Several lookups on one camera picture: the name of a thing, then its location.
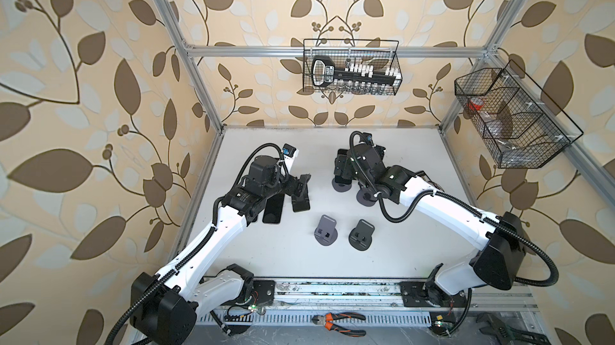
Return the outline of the red-edged black phone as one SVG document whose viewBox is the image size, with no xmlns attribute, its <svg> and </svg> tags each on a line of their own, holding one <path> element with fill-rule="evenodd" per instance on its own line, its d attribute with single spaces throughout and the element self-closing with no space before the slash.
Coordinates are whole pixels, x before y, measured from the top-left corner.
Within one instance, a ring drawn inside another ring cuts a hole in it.
<svg viewBox="0 0 615 345">
<path fill-rule="evenodd" d="M 264 224 L 280 224 L 283 214 L 283 199 L 269 199 L 264 209 Z"/>
</svg>

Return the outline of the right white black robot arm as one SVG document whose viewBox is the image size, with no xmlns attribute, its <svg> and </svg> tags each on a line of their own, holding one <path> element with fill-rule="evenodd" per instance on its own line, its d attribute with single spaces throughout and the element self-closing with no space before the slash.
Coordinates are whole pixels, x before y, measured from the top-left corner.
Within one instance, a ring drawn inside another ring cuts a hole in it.
<svg viewBox="0 0 615 345">
<path fill-rule="evenodd" d="M 436 325 L 432 334 L 455 335 L 469 314 L 472 293 L 479 287 L 508 291 L 516 283 L 552 287 L 560 279 L 556 263 L 526 237 L 521 219 L 513 213 L 496 215 L 446 193 L 423 171 L 384 164 L 385 149 L 370 133 L 355 130 L 348 148 L 339 149 L 333 185 L 344 192 L 358 183 L 357 199 L 377 205 L 386 221 L 401 224 L 419 211 L 470 242 L 475 250 L 452 264 L 437 264 L 416 292 L 420 301 L 448 306 L 456 295 L 465 298 L 461 317 L 451 327 Z"/>
</svg>

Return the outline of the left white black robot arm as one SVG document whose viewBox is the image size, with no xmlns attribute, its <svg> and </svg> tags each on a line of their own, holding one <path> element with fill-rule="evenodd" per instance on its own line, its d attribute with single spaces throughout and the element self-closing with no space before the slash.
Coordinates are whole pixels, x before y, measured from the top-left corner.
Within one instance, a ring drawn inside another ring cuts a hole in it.
<svg viewBox="0 0 615 345">
<path fill-rule="evenodd" d="M 253 274 L 232 265 L 203 282 L 214 261 L 276 196 L 307 199 L 310 175 L 291 175 L 298 150 L 289 144 L 269 145 L 277 155 L 262 155 L 266 144 L 247 158 L 227 194 L 217 198 L 211 222 L 168 264 L 154 275 L 142 273 L 131 285 L 131 306 L 110 330 L 105 342 L 115 343 L 130 324 L 144 334 L 143 344 L 182 344 L 200 314 L 227 301 L 251 295 Z"/>
</svg>

